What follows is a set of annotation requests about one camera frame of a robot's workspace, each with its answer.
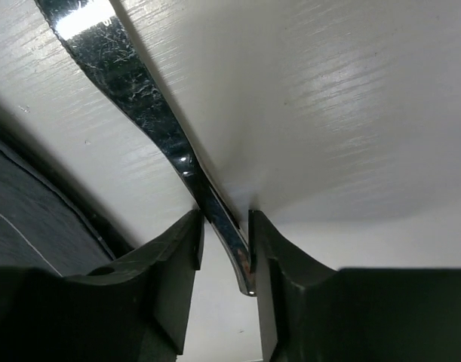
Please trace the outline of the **dark checked cloth placemat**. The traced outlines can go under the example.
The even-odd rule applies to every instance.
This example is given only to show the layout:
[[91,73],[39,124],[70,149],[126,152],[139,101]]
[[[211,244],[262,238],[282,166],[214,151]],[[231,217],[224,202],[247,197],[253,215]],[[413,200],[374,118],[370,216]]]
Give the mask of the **dark checked cloth placemat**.
[[113,259],[81,212],[0,140],[0,266],[86,275]]

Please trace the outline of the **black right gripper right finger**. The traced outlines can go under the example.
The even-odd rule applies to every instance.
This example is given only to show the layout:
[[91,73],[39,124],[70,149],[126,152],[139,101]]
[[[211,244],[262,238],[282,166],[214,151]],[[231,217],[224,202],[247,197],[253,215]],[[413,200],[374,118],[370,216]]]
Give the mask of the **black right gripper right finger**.
[[249,213],[266,361],[461,361],[461,268],[334,270]]

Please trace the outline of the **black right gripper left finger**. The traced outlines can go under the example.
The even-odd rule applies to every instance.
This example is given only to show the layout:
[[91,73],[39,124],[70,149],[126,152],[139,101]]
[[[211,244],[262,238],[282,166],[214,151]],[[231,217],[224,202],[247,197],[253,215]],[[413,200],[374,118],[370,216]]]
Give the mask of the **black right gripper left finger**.
[[0,361],[174,361],[182,353],[204,218],[87,275],[0,267]]

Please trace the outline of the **striped handled knife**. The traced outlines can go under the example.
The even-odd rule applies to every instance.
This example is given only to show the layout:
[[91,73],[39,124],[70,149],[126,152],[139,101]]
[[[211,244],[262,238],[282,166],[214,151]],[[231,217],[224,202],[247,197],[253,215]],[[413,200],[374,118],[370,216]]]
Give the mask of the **striped handled knife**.
[[38,1],[42,16],[87,78],[162,152],[214,228],[239,290],[255,296],[247,240],[110,1]]

